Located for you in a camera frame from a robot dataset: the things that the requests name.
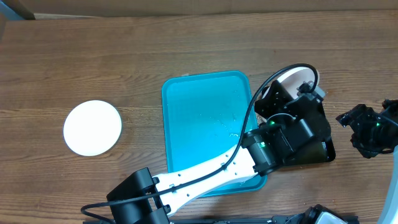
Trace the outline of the white plate red stain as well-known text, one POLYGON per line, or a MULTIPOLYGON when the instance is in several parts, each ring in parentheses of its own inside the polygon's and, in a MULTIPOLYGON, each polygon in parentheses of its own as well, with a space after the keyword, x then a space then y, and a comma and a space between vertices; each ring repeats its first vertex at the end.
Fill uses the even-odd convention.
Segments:
POLYGON ((316 86, 316 91, 320 93, 322 98, 325 97, 325 92, 318 87, 320 79, 315 81, 314 74, 311 69, 307 67, 297 67, 292 68, 286 72, 284 72, 277 81, 287 90, 290 96, 293 99, 296 99, 297 96, 297 88, 303 83, 313 82, 316 86))

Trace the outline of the white plate blue rim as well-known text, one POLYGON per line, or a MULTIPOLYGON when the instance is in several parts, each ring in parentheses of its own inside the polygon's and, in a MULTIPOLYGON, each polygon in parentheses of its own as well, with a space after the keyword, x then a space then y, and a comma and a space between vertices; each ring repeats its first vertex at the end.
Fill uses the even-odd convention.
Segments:
POLYGON ((76 106, 63 125, 66 145, 81 156, 98 156, 110 150, 122 131, 122 119, 117 109, 100 100, 76 106))

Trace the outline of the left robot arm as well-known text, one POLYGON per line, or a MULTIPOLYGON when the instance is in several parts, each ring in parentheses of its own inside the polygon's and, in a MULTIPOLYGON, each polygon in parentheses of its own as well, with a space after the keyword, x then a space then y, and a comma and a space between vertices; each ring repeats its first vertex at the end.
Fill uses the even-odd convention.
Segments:
POLYGON ((285 166, 335 158, 331 128, 323 110, 325 92, 312 82, 286 87, 274 81, 254 104, 265 118, 241 135, 237 146, 188 169, 131 174, 107 196, 113 223, 168 223, 189 201, 228 184, 265 176, 285 166))

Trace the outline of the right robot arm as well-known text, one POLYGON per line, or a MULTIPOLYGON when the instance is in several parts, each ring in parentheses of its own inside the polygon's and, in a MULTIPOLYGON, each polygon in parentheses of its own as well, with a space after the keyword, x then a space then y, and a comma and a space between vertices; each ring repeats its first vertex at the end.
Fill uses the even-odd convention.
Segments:
POLYGON ((358 104, 337 116, 336 120, 344 127, 351 127, 351 143, 363 157, 393 155, 389 190, 377 222, 397 223, 397 100, 384 100, 382 107, 383 110, 377 113, 372 107, 358 104))

